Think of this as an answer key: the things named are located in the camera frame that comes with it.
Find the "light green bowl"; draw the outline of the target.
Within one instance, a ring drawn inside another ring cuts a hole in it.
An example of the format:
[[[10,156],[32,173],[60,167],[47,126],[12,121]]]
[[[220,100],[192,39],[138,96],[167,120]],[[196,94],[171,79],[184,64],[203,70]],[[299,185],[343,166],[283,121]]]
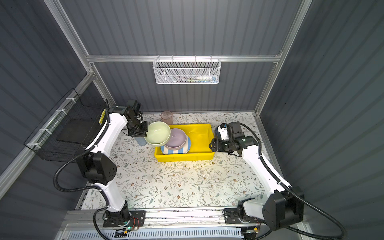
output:
[[[171,138],[171,128],[164,122],[154,122],[148,125],[144,139],[155,147],[164,146]]]

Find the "yellow plastic bin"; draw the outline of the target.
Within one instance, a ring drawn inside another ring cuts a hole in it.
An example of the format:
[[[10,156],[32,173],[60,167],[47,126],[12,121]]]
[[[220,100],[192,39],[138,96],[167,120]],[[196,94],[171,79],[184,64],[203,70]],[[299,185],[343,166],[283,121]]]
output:
[[[158,162],[185,162],[185,161],[207,161],[212,160],[214,153],[209,148],[214,138],[210,124],[171,125],[171,129],[181,129],[191,140],[188,153],[185,154],[163,154],[160,147],[155,147],[155,158]]]

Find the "lavender bowl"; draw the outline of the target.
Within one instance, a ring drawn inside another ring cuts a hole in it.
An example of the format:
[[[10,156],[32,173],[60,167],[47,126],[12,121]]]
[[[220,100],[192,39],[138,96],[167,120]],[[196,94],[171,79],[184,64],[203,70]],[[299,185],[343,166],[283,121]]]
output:
[[[187,135],[181,129],[171,129],[171,136],[165,146],[170,150],[179,150],[187,142]]]

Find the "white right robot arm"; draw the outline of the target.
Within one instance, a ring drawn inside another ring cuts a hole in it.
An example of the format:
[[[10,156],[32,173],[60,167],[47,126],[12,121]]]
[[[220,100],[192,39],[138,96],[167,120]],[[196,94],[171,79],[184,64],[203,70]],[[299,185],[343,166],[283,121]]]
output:
[[[273,231],[301,222],[304,218],[304,204],[283,188],[283,185],[290,188],[291,184],[265,159],[256,133],[246,136],[242,127],[244,124],[240,122],[220,124],[209,144],[212,152],[243,158],[264,187],[264,200],[249,197],[240,201],[234,216],[242,221],[263,221]]]

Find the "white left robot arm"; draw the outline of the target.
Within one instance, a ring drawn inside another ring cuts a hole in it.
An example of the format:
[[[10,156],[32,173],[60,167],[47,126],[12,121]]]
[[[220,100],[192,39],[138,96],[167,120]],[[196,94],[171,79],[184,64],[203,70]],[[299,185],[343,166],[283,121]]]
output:
[[[147,144],[148,123],[143,120],[141,104],[129,100],[125,106],[113,106],[103,110],[99,124],[103,127],[86,148],[86,153],[77,159],[83,177],[97,187],[106,198],[107,209],[104,219],[115,225],[126,225],[130,219],[128,203],[119,192],[115,177],[117,166],[110,159],[112,147],[124,128],[127,135],[134,138],[140,146]]]

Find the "frosted blue plastic cup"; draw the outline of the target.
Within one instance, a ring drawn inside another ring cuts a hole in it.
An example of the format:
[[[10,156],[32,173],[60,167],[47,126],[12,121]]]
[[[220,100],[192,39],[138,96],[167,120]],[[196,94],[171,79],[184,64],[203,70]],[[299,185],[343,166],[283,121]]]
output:
[[[135,137],[135,140],[139,144],[139,146],[145,146],[147,144],[147,141],[144,137]]]

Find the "pink plastic cup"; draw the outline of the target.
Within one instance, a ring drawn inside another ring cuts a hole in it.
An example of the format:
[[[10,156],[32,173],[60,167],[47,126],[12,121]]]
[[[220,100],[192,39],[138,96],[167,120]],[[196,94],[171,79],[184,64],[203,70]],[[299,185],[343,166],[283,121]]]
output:
[[[173,125],[173,113],[171,111],[164,111],[161,113],[161,121],[167,125]]]

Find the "floral patterned table mat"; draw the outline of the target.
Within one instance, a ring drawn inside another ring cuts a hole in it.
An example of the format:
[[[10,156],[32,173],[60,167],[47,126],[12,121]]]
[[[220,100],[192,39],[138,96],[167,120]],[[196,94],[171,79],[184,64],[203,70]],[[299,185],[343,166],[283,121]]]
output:
[[[267,199],[251,167],[226,153],[208,161],[162,163],[154,147],[140,146],[121,132],[111,158],[118,168],[118,189],[131,208],[235,206],[249,198]]]

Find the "white tube in basket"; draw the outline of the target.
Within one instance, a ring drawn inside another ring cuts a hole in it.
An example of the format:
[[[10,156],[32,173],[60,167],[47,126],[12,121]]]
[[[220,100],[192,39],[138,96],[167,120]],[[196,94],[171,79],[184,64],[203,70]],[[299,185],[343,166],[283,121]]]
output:
[[[204,83],[216,83],[217,82],[217,76],[197,76],[196,79],[198,81],[201,81]]]

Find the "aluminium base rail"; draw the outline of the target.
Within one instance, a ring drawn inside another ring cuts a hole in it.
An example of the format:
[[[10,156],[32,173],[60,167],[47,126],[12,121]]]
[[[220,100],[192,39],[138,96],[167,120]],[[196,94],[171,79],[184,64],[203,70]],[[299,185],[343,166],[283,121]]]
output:
[[[97,226],[109,240],[298,240],[298,234],[272,232],[259,220],[224,216],[228,207],[134,209],[134,219],[123,226]]]

